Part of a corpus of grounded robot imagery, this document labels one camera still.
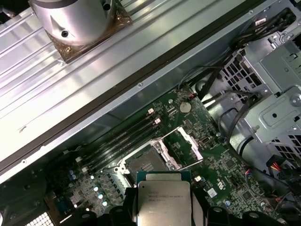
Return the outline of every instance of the screw hole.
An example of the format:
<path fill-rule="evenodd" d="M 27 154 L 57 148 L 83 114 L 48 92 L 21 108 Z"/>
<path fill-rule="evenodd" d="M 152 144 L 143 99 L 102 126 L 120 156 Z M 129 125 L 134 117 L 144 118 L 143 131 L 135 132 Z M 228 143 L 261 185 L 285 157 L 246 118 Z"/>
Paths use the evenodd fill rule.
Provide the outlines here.
<path fill-rule="evenodd" d="M 259 215 L 257 213 L 249 213 L 249 216 L 252 218 L 258 218 Z"/>
<path fill-rule="evenodd" d="M 244 60 L 240 54 L 238 54 L 235 59 L 239 62 L 242 62 Z"/>
<path fill-rule="evenodd" d="M 24 186 L 24 189 L 25 189 L 25 190 L 30 189 L 30 185 L 25 185 L 25 186 Z"/>
<path fill-rule="evenodd" d="M 68 35 L 69 35 L 69 32 L 67 32 L 67 31 L 62 31 L 62 37 L 63 37 L 63 38 L 67 38 Z"/>
<path fill-rule="evenodd" d="M 296 116 L 295 118 L 294 118 L 294 122 L 297 122 L 298 120 L 300 119 L 300 117 L 299 116 Z"/>
<path fill-rule="evenodd" d="M 81 216 L 81 218 L 89 218 L 89 217 L 90 217 L 89 214 L 83 214 L 83 215 Z"/>
<path fill-rule="evenodd" d="M 26 126 L 24 126 L 22 129 L 20 129 L 19 133 L 22 133 L 24 129 L 26 129 Z"/>
<path fill-rule="evenodd" d="M 108 11 L 108 10 L 111 9 L 111 5 L 110 5 L 110 4 L 104 4 L 104 5 L 103 5 L 103 9 L 104 9 L 105 11 Z"/>

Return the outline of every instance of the chip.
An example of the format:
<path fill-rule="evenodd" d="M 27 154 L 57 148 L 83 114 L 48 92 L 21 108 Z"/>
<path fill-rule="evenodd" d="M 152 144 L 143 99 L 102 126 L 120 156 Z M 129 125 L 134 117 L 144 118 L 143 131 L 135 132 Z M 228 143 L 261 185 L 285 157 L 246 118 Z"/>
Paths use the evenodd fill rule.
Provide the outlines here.
<path fill-rule="evenodd" d="M 251 196 L 251 193 L 250 192 L 246 192 L 246 193 L 244 193 L 243 194 L 243 198 L 244 198 L 244 200 L 249 200 L 249 199 L 251 199 L 252 198 L 252 196 Z"/>
<path fill-rule="evenodd" d="M 228 167 L 228 169 L 231 169 L 234 165 L 235 163 L 232 159 L 226 162 L 226 166 Z"/>
<path fill-rule="evenodd" d="M 207 191 L 208 195 L 210 196 L 210 198 L 213 198 L 217 195 L 216 191 L 214 190 L 214 188 L 211 188 Z"/>

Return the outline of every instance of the white sticker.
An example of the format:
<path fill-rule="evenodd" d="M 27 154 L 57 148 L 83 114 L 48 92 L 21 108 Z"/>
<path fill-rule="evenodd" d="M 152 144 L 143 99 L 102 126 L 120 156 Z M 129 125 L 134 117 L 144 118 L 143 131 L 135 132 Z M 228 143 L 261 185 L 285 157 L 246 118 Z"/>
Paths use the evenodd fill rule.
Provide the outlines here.
<path fill-rule="evenodd" d="M 201 179 L 202 179 L 202 178 L 201 178 L 200 176 L 197 176 L 197 177 L 194 178 L 194 180 L 195 180 L 196 182 L 200 181 Z"/>
<path fill-rule="evenodd" d="M 213 198 L 217 195 L 216 191 L 211 188 L 210 190 L 207 191 L 208 195 L 210 196 L 210 198 Z"/>
<path fill-rule="evenodd" d="M 218 187 L 219 187 L 219 189 L 221 189 L 221 190 L 223 190 L 224 189 L 224 185 L 222 184 L 222 182 L 220 181 L 220 182 L 218 182 Z"/>
<path fill-rule="evenodd" d="M 80 162 L 80 161 L 82 161 L 83 159 L 81 158 L 81 157 L 77 157 L 76 159 L 75 159 L 75 161 L 76 162 Z"/>
<path fill-rule="evenodd" d="M 84 167 L 81 169 L 81 171 L 83 171 L 83 173 L 87 172 L 88 171 L 88 168 L 87 167 Z"/>

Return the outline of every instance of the black cable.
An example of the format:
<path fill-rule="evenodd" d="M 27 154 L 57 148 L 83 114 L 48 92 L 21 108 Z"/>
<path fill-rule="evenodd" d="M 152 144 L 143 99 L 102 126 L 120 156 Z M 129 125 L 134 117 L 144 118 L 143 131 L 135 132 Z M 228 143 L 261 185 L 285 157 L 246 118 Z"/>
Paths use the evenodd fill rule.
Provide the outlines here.
<path fill-rule="evenodd" d="M 233 50 L 230 50 L 223 58 L 222 58 L 222 63 L 221 67 L 224 67 L 231 59 L 232 59 L 232 54 L 234 53 Z M 198 93 L 198 97 L 200 100 L 203 100 L 203 98 L 206 96 L 206 94 L 209 92 L 210 88 L 212 87 L 215 79 L 217 76 L 220 74 L 222 68 L 216 69 L 212 72 L 208 80 L 206 81 L 205 85 L 201 89 L 201 91 Z"/>
<path fill-rule="evenodd" d="M 295 199 L 294 204 L 297 204 L 297 205 L 301 208 L 301 205 L 300 205 L 298 199 L 296 198 L 296 196 L 293 195 L 293 198 Z M 294 206 L 294 207 L 296 208 L 296 210 L 297 210 L 299 213 L 301 213 L 301 210 L 300 210 L 297 206 Z"/>
<path fill-rule="evenodd" d="M 261 28 L 261 27 L 267 25 L 267 23 L 268 23 L 268 21 L 265 21 L 257 26 L 255 25 L 255 23 L 253 23 L 253 26 L 250 26 L 249 28 L 247 28 L 244 33 L 254 33 L 258 28 Z"/>
<path fill-rule="evenodd" d="M 251 166 L 242 156 L 240 156 L 238 154 L 238 152 L 231 146 L 230 144 L 230 139 L 232 137 L 232 133 L 233 133 L 233 130 L 236 126 L 236 124 L 238 123 L 239 119 L 241 118 L 241 116 L 244 115 L 244 113 L 249 109 L 249 107 L 251 107 L 253 104 L 255 103 L 255 97 L 250 97 L 247 99 L 246 101 L 246 104 L 240 109 L 240 111 L 237 113 L 237 115 L 235 116 L 233 122 L 231 123 L 230 125 L 230 129 L 229 129 L 229 133 L 228 133 L 228 136 L 227 136 L 227 145 L 229 147 L 229 150 L 233 153 L 233 155 L 241 160 L 247 167 L 249 167 L 250 169 L 252 170 L 255 170 L 256 172 L 260 173 L 261 175 L 267 177 L 267 178 L 270 178 L 274 181 L 277 181 L 278 183 L 282 184 L 283 186 L 287 187 L 290 189 L 289 185 L 286 184 L 285 182 L 277 179 L 277 178 L 274 178 L 272 176 L 270 176 L 269 174 L 266 174 L 264 172 L 262 172 L 260 169 L 258 169 L 257 167 L 255 166 Z"/>
<path fill-rule="evenodd" d="M 256 28 L 250 28 L 249 30 L 247 29 L 247 32 L 244 32 L 241 35 L 239 35 L 238 37 L 234 38 L 230 42 L 231 50 L 225 55 L 220 66 L 224 67 L 232 59 L 233 53 L 235 51 L 237 51 L 238 49 L 243 48 L 244 45 L 247 44 L 248 42 L 257 39 L 258 37 L 261 38 L 261 36 L 263 34 L 267 35 L 267 34 L 271 33 L 272 31 L 276 32 L 278 29 L 282 28 L 283 25 L 289 23 L 289 20 L 287 18 L 290 18 L 291 15 L 287 15 L 288 12 L 289 12 L 289 9 L 285 8 L 279 14 L 277 14 L 275 17 L 273 17 L 272 19 L 267 21 L 264 25 L 257 27 L 257 29 Z M 279 20 L 282 19 L 282 17 L 285 15 L 286 15 L 287 20 L 285 20 L 285 22 L 283 22 L 281 26 L 277 27 L 277 29 L 273 29 L 273 26 L 275 26 L 276 23 L 278 23 Z M 209 79 L 207 80 L 207 82 L 205 83 L 205 85 L 203 86 L 201 91 L 198 93 L 198 97 L 200 100 L 202 100 L 205 97 L 205 95 L 209 92 L 215 79 L 218 77 L 220 71 L 221 71 L 221 69 L 217 69 L 211 73 Z"/>
<path fill-rule="evenodd" d="M 249 137 L 249 138 L 243 143 L 243 145 L 241 146 L 241 148 L 240 148 L 240 150 L 239 150 L 239 155 L 240 155 L 240 156 L 243 156 L 243 152 L 244 152 L 245 147 L 246 147 L 247 144 L 249 144 L 252 140 L 254 140 L 254 137 Z"/>
<path fill-rule="evenodd" d="M 217 128 L 218 128 L 218 131 L 219 131 L 221 134 L 223 134 L 223 133 L 222 133 L 222 125 L 221 125 L 222 118 L 223 118 L 225 115 L 229 114 L 231 111 L 236 111 L 236 112 L 238 113 L 238 110 L 237 110 L 235 107 L 230 108 L 230 109 L 228 109 L 227 111 L 225 111 L 223 114 L 221 114 L 221 116 L 219 117 L 219 119 L 218 119 L 218 121 L 217 121 Z"/>
<path fill-rule="evenodd" d="M 263 199 L 275 199 L 276 198 L 276 197 L 266 197 L 266 196 L 264 196 L 264 194 L 258 194 L 257 192 L 255 192 L 250 185 L 250 181 L 249 181 L 248 177 L 249 177 L 248 174 L 245 175 L 245 181 L 246 181 L 246 185 L 247 185 L 248 189 L 250 190 L 250 192 L 252 194 L 254 194 L 257 197 L 263 198 Z"/>
<path fill-rule="evenodd" d="M 301 210 L 297 207 L 297 206 L 294 206 L 294 205 L 292 205 L 293 206 L 293 208 L 295 209 L 295 210 L 297 210 L 297 212 L 299 212 L 299 214 L 301 215 Z"/>
<path fill-rule="evenodd" d="M 180 91 L 181 85 L 184 83 L 184 81 L 186 79 L 188 79 L 189 76 L 191 76 L 193 74 L 193 72 L 195 72 L 197 69 L 200 69 L 200 68 L 222 69 L 222 67 L 216 66 L 216 65 L 199 65 L 199 66 L 196 66 L 184 75 L 184 77 L 181 79 L 181 81 L 178 84 L 177 90 Z"/>
<path fill-rule="evenodd" d="M 275 26 L 274 28 L 272 28 L 270 31 L 267 31 L 261 35 L 259 35 L 256 39 L 254 39 L 253 41 L 256 41 L 256 40 L 259 40 L 259 39 L 262 39 L 268 35 L 271 35 L 277 31 L 280 31 L 280 30 L 283 30 L 285 29 L 286 27 L 288 27 L 288 23 L 289 23 L 289 20 L 290 18 L 289 17 L 286 17 L 282 22 L 280 22 L 277 26 Z"/>
<path fill-rule="evenodd" d="M 250 92 L 244 92 L 244 91 L 232 90 L 232 89 L 225 90 L 225 94 L 227 94 L 227 93 L 235 93 L 235 94 L 242 95 L 242 96 L 247 96 L 247 97 L 253 95 L 253 93 L 250 93 Z M 211 97 L 211 98 L 209 98 L 209 99 L 203 101 L 202 104 L 204 104 L 204 105 L 205 105 L 205 104 L 208 104 L 208 103 L 210 103 L 211 101 L 218 99 L 218 98 L 221 97 L 222 95 L 223 95 L 222 93 L 218 93 L 218 94 L 214 95 L 213 97 Z"/>
<path fill-rule="evenodd" d="M 282 205 L 284 199 L 285 199 L 289 194 L 291 194 L 291 192 L 286 193 L 286 194 L 281 198 L 281 200 L 277 203 L 277 205 L 276 205 L 276 207 L 274 208 L 274 211 L 273 211 L 273 213 L 272 213 L 272 218 L 275 217 L 275 214 L 276 214 L 277 209 L 281 207 L 281 205 Z"/>
<path fill-rule="evenodd" d="M 190 86 L 193 86 L 198 81 L 204 79 L 207 75 L 211 74 L 214 70 L 215 70 L 214 68 L 207 68 L 207 69 L 203 70 L 201 73 L 199 73 L 198 75 L 196 75 L 193 78 L 189 79 L 187 81 L 187 83 Z"/>
<path fill-rule="evenodd" d="M 230 144 L 230 140 L 232 137 L 232 133 L 233 130 L 235 129 L 238 121 L 240 120 L 240 118 L 249 110 L 249 108 L 256 102 L 256 96 L 252 96 L 249 97 L 245 103 L 245 105 L 239 110 L 239 112 L 237 113 L 237 115 L 235 116 L 233 122 L 231 123 L 230 127 L 229 127 L 229 131 L 228 131 L 228 135 L 227 135 L 227 144 Z"/>
<path fill-rule="evenodd" d="M 0 5 L 0 13 L 4 13 L 5 15 L 7 15 L 10 18 L 14 18 L 16 16 L 16 14 L 14 12 L 5 8 L 3 5 Z"/>

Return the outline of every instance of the yellow wire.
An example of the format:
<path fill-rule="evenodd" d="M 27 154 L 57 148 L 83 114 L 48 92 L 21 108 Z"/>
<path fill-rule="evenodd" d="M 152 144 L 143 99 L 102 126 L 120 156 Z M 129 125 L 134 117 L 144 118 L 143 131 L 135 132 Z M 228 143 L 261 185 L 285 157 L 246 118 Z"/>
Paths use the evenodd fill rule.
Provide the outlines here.
<path fill-rule="evenodd" d="M 275 167 L 271 166 L 272 169 L 279 171 L 278 169 L 276 169 Z"/>

